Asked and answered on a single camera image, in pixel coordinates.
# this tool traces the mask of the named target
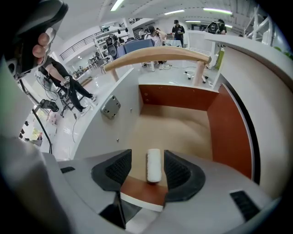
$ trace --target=white shirt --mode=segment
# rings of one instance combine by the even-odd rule
[[[162,46],[162,40],[157,36],[157,34],[153,37],[151,35],[145,35],[145,39],[152,39],[155,42],[155,47]]]

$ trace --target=person in black shirt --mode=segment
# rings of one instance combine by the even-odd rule
[[[183,47],[183,34],[185,33],[185,30],[183,26],[179,24],[178,20],[174,21],[175,26],[172,28],[172,32],[175,33],[175,40],[181,41],[181,46]]]
[[[93,101],[96,100],[96,97],[93,94],[90,94],[88,91],[86,91],[78,81],[73,79],[72,76],[68,74],[62,64],[55,61],[53,58],[48,56],[46,62],[41,67],[39,67],[38,70],[45,76],[49,77],[53,83],[57,87],[61,88],[66,94],[68,93],[73,106],[81,113],[81,115],[84,114],[85,107],[79,103],[76,91],[81,95],[92,99]],[[69,77],[69,90],[68,82],[65,80],[66,76]]]

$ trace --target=white cylinder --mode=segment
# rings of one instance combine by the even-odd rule
[[[149,149],[147,151],[147,181],[156,183],[161,179],[161,152],[159,149]]]

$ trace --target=yellow-green object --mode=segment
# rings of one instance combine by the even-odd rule
[[[220,69],[220,66],[221,66],[221,63],[222,63],[222,60],[223,60],[223,57],[224,57],[224,50],[220,50],[219,51],[219,56],[218,56],[218,59],[217,59],[217,63],[216,63],[216,69]]]

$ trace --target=black shirt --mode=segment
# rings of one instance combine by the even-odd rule
[[[179,32],[185,32],[183,26],[179,25],[178,27],[175,25],[172,28],[172,32],[175,33],[175,39],[183,39],[183,34],[178,34]]]
[[[68,72],[66,71],[66,69],[62,66],[61,63],[55,61],[53,58],[51,57],[47,57],[46,62],[39,67],[39,71],[42,72],[45,76],[48,76],[48,72],[45,69],[48,65],[52,64],[53,67],[55,67],[57,69],[57,71],[60,73],[60,75],[64,78],[66,76],[70,75],[68,74]],[[54,85],[56,85],[57,87],[61,87],[61,81],[59,81],[58,79],[54,78],[53,76],[49,75],[49,78],[53,81]]]

